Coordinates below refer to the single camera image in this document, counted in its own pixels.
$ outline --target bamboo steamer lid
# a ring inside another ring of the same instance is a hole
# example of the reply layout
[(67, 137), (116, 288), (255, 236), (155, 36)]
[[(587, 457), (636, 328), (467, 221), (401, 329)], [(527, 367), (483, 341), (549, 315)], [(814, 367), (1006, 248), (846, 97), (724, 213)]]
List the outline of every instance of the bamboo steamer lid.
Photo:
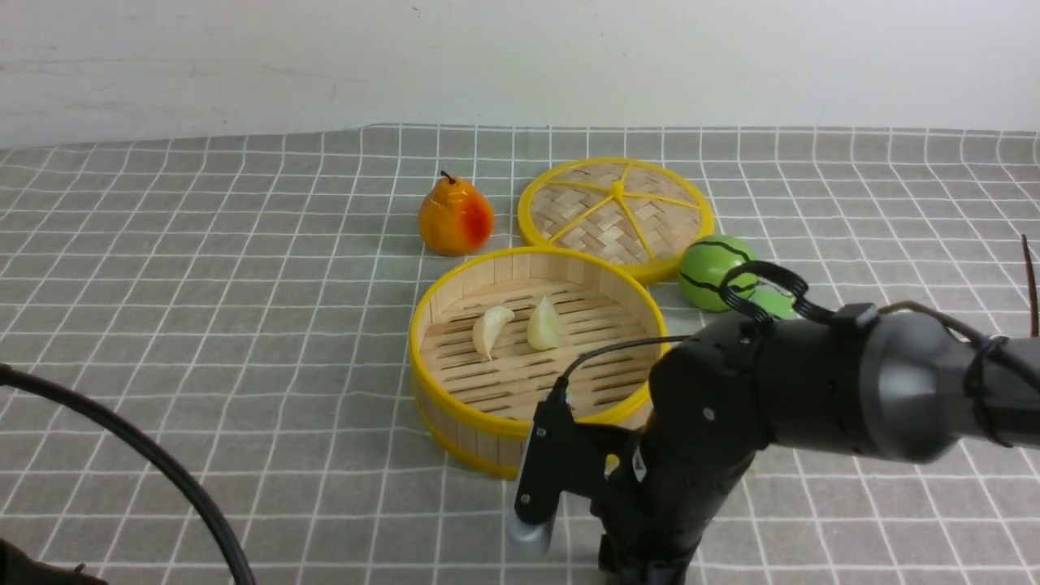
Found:
[(595, 256), (644, 285), (674, 278), (685, 249), (714, 232), (711, 206), (696, 186), (627, 158), (547, 171), (520, 196), (518, 221), (528, 245)]

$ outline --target wire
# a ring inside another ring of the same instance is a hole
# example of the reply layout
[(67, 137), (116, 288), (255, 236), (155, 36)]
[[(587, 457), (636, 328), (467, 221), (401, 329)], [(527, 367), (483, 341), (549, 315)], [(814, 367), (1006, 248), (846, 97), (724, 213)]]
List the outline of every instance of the wire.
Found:
[(582, 363), (589, 361), (594, 357), (601, 356), (605, 353), (616, 352), (619, 350), (627, 350), (629, 348), (639, 348), (641, 346), (653, 346), (657, 344), (675, 344), (679, 341), (684, 341), (688, 339), (691, 335), (670, 335), (667, 337), (645, 337), (643, 339), (633, 339), (631, 341), (622, 341), (620, 344), (612, 344), (609, 346), (603, 346), (602, 348), (597, 348), (591, 352), (583, 353), (579, 355), (570, 365), (564, 370), (564, 373), (556, 378), (556, 382), (552, 385), (552, 390), (549, 391), (549, 396), (546, 397), (547, 401), (566, 402), (567, 401), (567, 385), (570, 383), (571, 374), (581, 366)]
[(881, 314), (889, 314), (902, 310), (910, 310), (927, 314), (928, 316), (938, 321), (947, 330), (960, 333), (974, 349), (981, 348), (988, 339), (986, 335), (972, 328), (970, 325), (957, 321), (945, 313), (941, 313), (915, 301), (900, 301), (898, 303), (892, 303), (891, 305), (881, 307), (878, 309), (878, 312)]
[(216, 503), (206, 493), (176, 459), (156, 444), (140, 429), (89, 398), (42, 378), (0, 364), (0, 385), (45, 398), (94, 421), (141, 454), (172, 481), (199, 512), (224, 554), (236, 585), (256, 585), (256, 578), (227, 518)]

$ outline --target bamboo steamer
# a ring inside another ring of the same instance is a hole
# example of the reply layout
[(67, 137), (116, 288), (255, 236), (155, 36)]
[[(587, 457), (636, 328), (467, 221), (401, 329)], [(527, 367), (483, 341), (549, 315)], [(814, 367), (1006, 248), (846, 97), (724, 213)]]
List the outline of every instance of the bamboo steamer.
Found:
[(675, 278), (686, 247), (714, 233), (711, 205), (696, 186), (630, 158), (546, 171), (520, 196), (517, 220), (528, 245), (584, 252), (644, 285)]
[[(565, 323), (560, 348), (526, 340), (535, 305), (548, 296)], [(492, 360), (472, 342), (476, 319), (495, 305), (516, 319), (502, 330)], [(409, 331), (415, 403), (434, 438), (466, 464), (515, 479), (538, 403), (580, 354), (618, 341), (667, 335), (647, 290), (601, 259), (555, 248), (514, 248), (476, 257), (423, 295)], [(650, 411), (646, 378), (666, 346), (619, 350), (594, 358), (568, 390), (579, 422), (641, 427)]]

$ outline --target yellow rim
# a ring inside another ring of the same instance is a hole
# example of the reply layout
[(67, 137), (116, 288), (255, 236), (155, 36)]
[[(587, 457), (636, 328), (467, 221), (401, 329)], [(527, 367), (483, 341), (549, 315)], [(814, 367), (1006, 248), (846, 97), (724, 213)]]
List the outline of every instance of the yellow rim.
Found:
[(517, 479), (517, 474), (520, 472), (519, 466), (512, 467), (509, 465), (499, 465), (498, 463), (492, 463), (487, 459), (480, 459), (476, 455), (473, 455), (472, 453), (463, 450), (458, 444), (449, 441), (448, 437), (444, 436), (444, 433), (442, 433), (437, 427), (431, 424), (430, 417), (426, 416), (426, 411), (422, 409), (422, 406), (420, 406), (418, 402), (415, 403), (415, 409), (419, 412), (419, 418), (422, 418), (422, 423), (426, 426), (426, 429), (430, 431), (430, 435), (433, 436), (434, 440), (440, 443), (442, 448), (444, 448), (444, 451), (448, 452), (448, 455), (454, 457), (456, 459), (462, 461), (463, 463), (469, 465), (470, 467), (473, 467), (477, 472), (484, 472), (486, 474), (490, 474), (492, 476), (495, 476), (503, 480), (513, 481)]
[[(472, 260), (469, 260), (459, 266), (456, 266), (450, 272), (442, 276), (437, 280), (426, 290), (426, 294), (422, 296), (419, 301), (418, 306), (416, 306), (415, 313), (412, 315), (412, 325), (409, 328), (408, 333), (408, 345), (409, 345), (409, 358), (412, 361), (413, 374), (418, 377), (419, 385), (423, 391), (426, 392), (437, 404), (444, 408), (453, 418), (457, 418), (461, 423), (468, 425), (474, 429), (486, 431), (498, 436), (505, 436), (518, 439), (525, 439), (527, 437), (527, 431), (530, 429), (530, 422), (523, 421), (510, 421), (506, 418), (499, 418), (497, 416), (492, 416), (491, 414), (486, 414), (478, 410), (474, 410), (462, 401), (456, 399), (447, 391), (445, 391), (441, 386), (434, 380), (433, 374), (426, 367), (426, 364), (422, 361), (422, 357), (419, 354), (419, 348), (422, 344), (422, 339), (419, 339), (419, 315), (422, 311), (426, 309), (430, 305), (430, 301), (433, 296), (444, 285), (445, 282), (454, 278), (457, 275), (463, 271), (469, 270), (470, 268), (483, 263), (495, 260), (496, 258), (502, 258), (505, 256), (514, 256), (517, 254), (556, 254), (561, 256), (568, 256), (571, 258), (578, 258), (580, 260), (592, 262), (606, 271), (609, 271), (618, 275), (622, 280), (624, 280), (629, 286), (631, 286), (640, 298), (645, 302), (650, 310), (653, 311), (654, 325), (657, 327), (657, 332), (653, 335), (668, 335), (668, 328), (665, 325), (665, 316), (661, 314), (660, 309), (657, 308), (657, 303), (654, 302), (650, 294), (647, 292), (634, 278), (626, 274), (625, 272), (618, 269), (618, 266), (612, 265), (604, 260), (590, 256), (589, 254), (582, 254), (580, 252), (575, 252), (573, 250), (566, 250), (563, 248), (539, 248), (539, 247), (523, 247), (523, 248), (510, 248), (506, 250), (499, 250), (497, 252), (490, 252), (484, 254)], [(665, 355), (668, 351), (668, 346), (661, 345), (658, 350), (658, 356)], [(613, 425), (620, 423), (625, 418), (634, 414), (647, 400), (650, 398), (649, 389), (647, 384), (644, 383), (638, 390), (632, 392), (632, 395), (625, 400), (619, 402), (618, 404), (597, 412), (595, 414), (583, 416), (578, 418), (581, 423), (592, 423), (601, 425)]]
[[(690, 194), (690, 196), (694, 199), (696, 203), (684, 203), (684, 202), (673, 201), (666, 198), (661, 198), (654, 194), (647, 194), (647, 193), (623, 192), (621, 196), (633, 199), (654, 199), (658, 201), (666, 201), (668, 203), (674, 203), (681, 207), (686, 207), (700, 211), (701, 227), (698, 230), (698, 232), (694, 234), (694, 237), (690, 239), (691, 243), (714, 233), (714, 212), (711, 210), (711, 204), (708, 202), (707, 198), (704, 197), (704, 195), (700, 192), (700, 189), (697, 188), (697, 186), (695, 186), (693, 183), (682, 178), (675, 172), (669, 171), (668, 169), (665, 169), (664, 167), (654, 164), (652, 162), (646, 162), (644, 160), (636, 160), (631, 158), (587, 158), (583, 160), (575, 160), (573, 162), (561, 164), (558, 167), (554, 167), (546, 171), (541, 176), (531, 181), (530, 184), (527, 185), (527, 188), (523, 190), (523, 194), (520, 195), (520, 204), (517, 207), (517, 222), (520, 225), (520, 234), (523, 236), (524, 241), (526, 241), (529, 246), (552, 247), (555, 250), (562, 250), (561, 248), (555, 247), (556, 238), (558, 238), (564, 233), (570, 231), (581, 220), (586, 219), (589, 214), (598, 209), (600, 206), (605, 205), (608, 201), (612, 201), (610, 197), (607, 197), (609, 195), (609, 189), (607, 187), (574, 182), (574, 181), (552, 181), (552, 177), (561, 173), (571, 171), (578, 167), (587, 167), (590, 164), (624, 164), (625, 170), (622, 175), (622, 184), (624, 184), (624, 179), (628, 174), (628, 170), (631, 169), (632, 167), (648, 169), (656, 173), (660, 173), (661, 175), (665, 175), (666, 177), (672, 179), (680, 186), (682, 186), (682, 188), (684, 188)], [(602, 190), (604, 195), (603, 202), (594, 205), (592, 208), (586, 210), (580, 215), (573, 219), (569, 224), (564, 226), (557, 233), (554, 233), (552, 234), (551, 237), (546, 238), (544, 235), (542, 235), (542, 232), (539, 231), (537, 227), (535, 227), (535, 221), (531, 219), (530, 214), (530, 204), (531, 200), (535, 198), (535, 194), (537, 194), (539, 189), (541, 189), (543, 186), (549, 183), (586, 187), (586, 188), (592, 188), (594, 190)], [(646, 236), (644, 235), (643, 230), (641, 230), (639, 224), (633, 221), (631, 211), (628, 209), (628, 206), (625, 205), (624, 199), (621, 199), (619, 197), (618, 201), (621, 203), (622, 211), (625, 213), (626, 217), (628, 217), (628, 221), (632, 224), (632, 227), (635, 229), (635, 234), (639, 236), (640, 241), (643, 244), (643, 247), (646, 249), (647, 254), (650, 255), (651, 259), (649, 262), (643, 264), (629, 264), (624, 266), (615, 266), (614, 264), (610, 265), (618, 268), (622, 272), (630, 275), (632, 278), (635, 279), (636, 282), (641, 284), (654, 284), (662, 280), (673, 278), (675, 276), (676, 271), (678, 270), (679, 256), (676, 255), (670, 258), (654, 258), (653, 252), (650, 251), (650, 247), (647, 244)]]

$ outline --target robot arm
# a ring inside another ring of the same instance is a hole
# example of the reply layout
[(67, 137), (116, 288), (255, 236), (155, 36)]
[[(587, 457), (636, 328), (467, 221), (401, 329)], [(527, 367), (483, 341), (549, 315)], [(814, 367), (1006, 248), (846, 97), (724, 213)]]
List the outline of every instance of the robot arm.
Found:
[[(745, 272), (785, 281), (803, 319), (774, 321), (729, 295)], [(985, 337), (912, 304), (832, 312), (768, 262), (735, 269), (722, 288), (735, 311), (654, 364), (642, 429), (576, 423), (562, 377), (535, 414), (514, 541), (544, 553), (558, 498), (574, 492), (603, 525), (603, 571), (624, 585), (681, 585), (704, 530), (771, 444), (918, 464), (962, 437), (1040, 446), (1040, 338)], [(894, 310), (907, 306), (917, 310)], [(621, 463), (604, 476), (608, 454)]]

